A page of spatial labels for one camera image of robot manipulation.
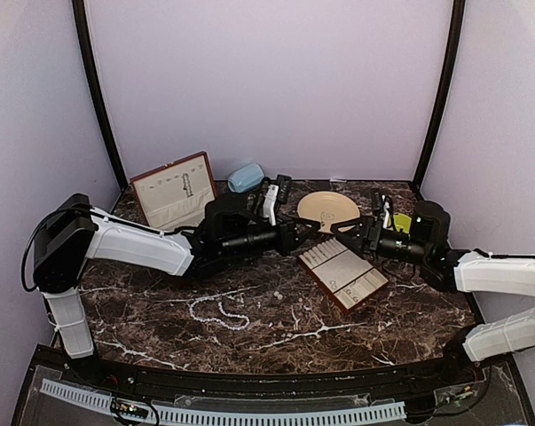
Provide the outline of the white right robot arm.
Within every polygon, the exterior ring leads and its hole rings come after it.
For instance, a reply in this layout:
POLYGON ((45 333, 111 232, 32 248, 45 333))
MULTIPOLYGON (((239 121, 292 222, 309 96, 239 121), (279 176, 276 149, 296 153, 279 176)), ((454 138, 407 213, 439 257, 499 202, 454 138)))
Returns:
MULTIPOLYGON (((378 212, 331 225, 336 239, 360 257, 414 264, 432 288, 446 293, 492 292, 535 297, 535 255, 492 254, 448 243, 450 215, 433 201, 415 204, 409 231, 397 232, 378 212)), ((454 385, 470 363, 535 349, 535 307, 492 323, 465 327, 443 348, 436 377, 454 385)))

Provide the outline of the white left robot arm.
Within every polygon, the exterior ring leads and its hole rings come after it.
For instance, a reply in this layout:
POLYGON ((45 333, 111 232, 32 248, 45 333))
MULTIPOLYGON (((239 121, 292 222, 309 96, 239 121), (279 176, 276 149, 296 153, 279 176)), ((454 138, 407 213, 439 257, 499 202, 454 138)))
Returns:
POLYGON ((278 213, 283 201, 252 193, 224 193, 206 204, 198 225, 162 231, 111 215, 75 193, 44 217, 24 249, 20 277, 39 291, 73 370, 90 387, 108 379, 94 353, 78 284, 89 259, 148 267, 171 276, 207 278, 241 260, 276 251, 288 256, 320 228, 316 220, 278 213))

